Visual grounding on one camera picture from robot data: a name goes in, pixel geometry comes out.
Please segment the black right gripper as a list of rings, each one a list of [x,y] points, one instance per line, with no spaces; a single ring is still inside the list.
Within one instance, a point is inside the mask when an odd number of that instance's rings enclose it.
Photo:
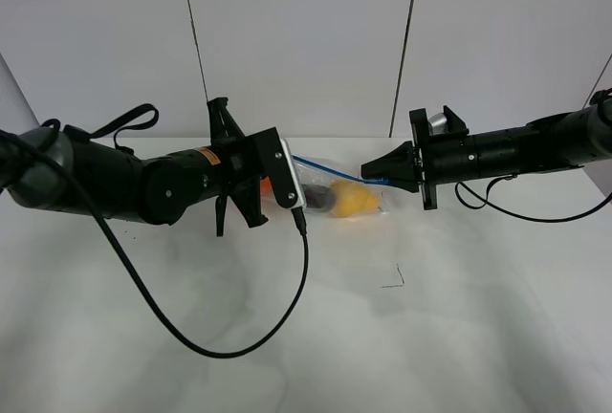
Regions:
[[[361,166],[361,176],[380,185],[399,188],[421,195],[424,210],[437,208],[437,185],[456,183],[470,171],[465,140],[470,130],[448,106],[443,111],[448,119],[446,134],[431,136],[425,109],[409,112],[413,143],[405,141],[391,152]],[[415,165],[419,182],[415,179]]]

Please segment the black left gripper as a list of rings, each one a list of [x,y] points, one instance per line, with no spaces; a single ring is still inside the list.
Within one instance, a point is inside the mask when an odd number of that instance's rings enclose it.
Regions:
[[[200,149],[209,163],[219,165],[222,172],[222,192],[215,201],[217,236],[224,235],[228,199],[249,228],[267,223],[260,195],[260,182],[266,178],[272,183],[273,197],[280,207],[291,209],[294,203],[289,199],[294,188],[277,129],[272,127],[245,137],[228,104],[225,97],[207,102],[212,144]]]

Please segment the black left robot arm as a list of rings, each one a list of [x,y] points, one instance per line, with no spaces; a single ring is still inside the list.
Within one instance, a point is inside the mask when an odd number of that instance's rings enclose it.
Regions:
[[[57,120],[18,137],[1,137],[1,186],[22,207],[74,214],[88,213],[72,187],[77,182],[102,217],[172,225],[186,210],[205,200],[215,202],[216,232],[223,234],[227,202],[232,201],[247,225],[267,219],[261,209],[264,180],[284,208],[304,207],[288,144],[275,128],[245,135],[227,109],[226,98],[208,102],[210,143],[140,159],[126,146],[98,143],[124,130],[148,129],[159,117],[143,104],[89,133]],[[17,146],[16,141],[24,144]]]

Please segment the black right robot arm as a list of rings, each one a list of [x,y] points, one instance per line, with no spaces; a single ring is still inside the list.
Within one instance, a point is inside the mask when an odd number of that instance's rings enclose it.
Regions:
[[[560,172],[611,158],[611,91],[595,93],[582,110],[524,126],[471,134],[448,106],[429,118],[409,113],[412,139],[361,166],[365,180],[422,196],[437,207],[437,186],[522,174]]]

